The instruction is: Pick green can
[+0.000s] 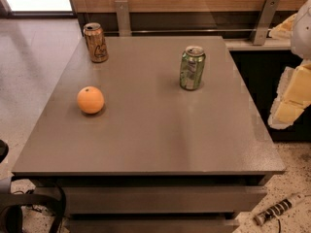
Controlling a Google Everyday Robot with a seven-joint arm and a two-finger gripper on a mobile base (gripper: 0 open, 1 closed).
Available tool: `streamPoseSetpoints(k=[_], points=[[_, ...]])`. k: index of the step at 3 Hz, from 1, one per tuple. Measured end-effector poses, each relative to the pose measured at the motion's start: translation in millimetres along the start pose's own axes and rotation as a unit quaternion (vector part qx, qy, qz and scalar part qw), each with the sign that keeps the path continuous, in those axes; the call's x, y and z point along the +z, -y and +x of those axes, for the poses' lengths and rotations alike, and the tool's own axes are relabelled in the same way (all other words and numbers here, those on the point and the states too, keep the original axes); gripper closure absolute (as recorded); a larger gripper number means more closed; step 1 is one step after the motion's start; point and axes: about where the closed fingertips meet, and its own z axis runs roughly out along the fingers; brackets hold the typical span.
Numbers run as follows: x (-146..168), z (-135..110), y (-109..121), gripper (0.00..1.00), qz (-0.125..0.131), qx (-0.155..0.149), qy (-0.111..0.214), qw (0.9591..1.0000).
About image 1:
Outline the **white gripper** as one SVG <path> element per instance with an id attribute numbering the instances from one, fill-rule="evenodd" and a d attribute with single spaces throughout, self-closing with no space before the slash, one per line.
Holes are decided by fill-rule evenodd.
<path id="1" fill-rule="evenodd" d="M 311 58 L 311 0 L 282 23 L 273 27 L 268 36 L 272 39 L 291 38 L 291 51 L 302 59 Z M 311 62 L 303 60 L 296 68 L 286 67 L 280 77 L 268 125 L 286 129 L 311 105 Z"/>

